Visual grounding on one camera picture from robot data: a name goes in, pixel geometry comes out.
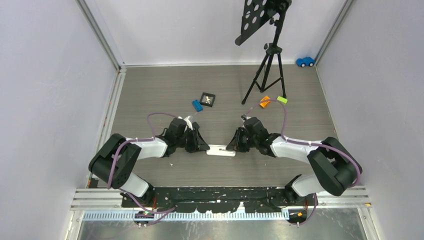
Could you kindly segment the white remote control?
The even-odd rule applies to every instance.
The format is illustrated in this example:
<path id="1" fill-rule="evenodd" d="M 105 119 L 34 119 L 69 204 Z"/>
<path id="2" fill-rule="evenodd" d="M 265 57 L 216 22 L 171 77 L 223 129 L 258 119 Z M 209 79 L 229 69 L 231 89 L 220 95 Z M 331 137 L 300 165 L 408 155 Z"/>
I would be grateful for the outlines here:
<path id="1" fill-rule="evenodd" d="M 221 157 L 235 157 L 236 152 L 233 150 L 227 150 L 226 145 L 210 144 L 209 149 L 206 150 L 206 154 L 209 156 L 221 156 Z"/>

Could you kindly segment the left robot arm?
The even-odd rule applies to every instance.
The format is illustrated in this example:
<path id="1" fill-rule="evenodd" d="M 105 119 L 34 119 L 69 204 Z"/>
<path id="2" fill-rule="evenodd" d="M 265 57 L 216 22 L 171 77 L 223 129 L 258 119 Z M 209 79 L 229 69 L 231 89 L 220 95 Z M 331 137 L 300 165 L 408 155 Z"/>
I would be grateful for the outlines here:
<path id="1" fill-rule="evenodd" d="M 88 170 L 107 183 L 108 188 L 131 193 L 136 203 L 148 207 L 154 199 L 152 185 L 133 172 L 136 162 L 168 157 L 178 148 L 188 153 L 209 150 L 199 128 L 190 117 L 177 117 L 162 134 L 149 139 L 126 138 L 114 133 L 92 158 Z"/>

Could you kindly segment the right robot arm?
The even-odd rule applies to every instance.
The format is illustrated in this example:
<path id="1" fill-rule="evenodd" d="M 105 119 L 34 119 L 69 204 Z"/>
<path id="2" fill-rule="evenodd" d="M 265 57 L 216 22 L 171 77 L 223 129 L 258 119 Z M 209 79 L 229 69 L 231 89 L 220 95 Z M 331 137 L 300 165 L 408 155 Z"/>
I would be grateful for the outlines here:
<path id="1" fill-rule="evenodd" d="M 256 117 L 243 120 L 243 126 L 237 128 L 225 149 L 246 153 L 252 148 L 265 156 L 310 165 L 311 175 L 298 175 L 285 186 L 285 198 L 291 205 L 299 205 L 306 196 L 323 191 L 341 196 L 360 182 L 363 172 L 361 165 L 336 138 L 306 141 L 282 133 L 269 133 Z"/>

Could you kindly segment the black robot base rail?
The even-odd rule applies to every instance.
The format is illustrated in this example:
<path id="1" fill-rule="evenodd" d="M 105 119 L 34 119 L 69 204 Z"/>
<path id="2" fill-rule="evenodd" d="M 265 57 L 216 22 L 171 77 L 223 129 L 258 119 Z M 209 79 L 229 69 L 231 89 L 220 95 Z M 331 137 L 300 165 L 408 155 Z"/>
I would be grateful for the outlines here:
<path id="1" fill-rule="evenodd" d="M 139 207 L 153 215 L 169 213 L 205 214 L 277 213 L 290 206 L 314 204 L 313 196 L 323 191 L 316 179 L 298 175 L 284 187 L 154 187 L 144 182 L 137 189 L 120 188 L 123 207 Z"/>

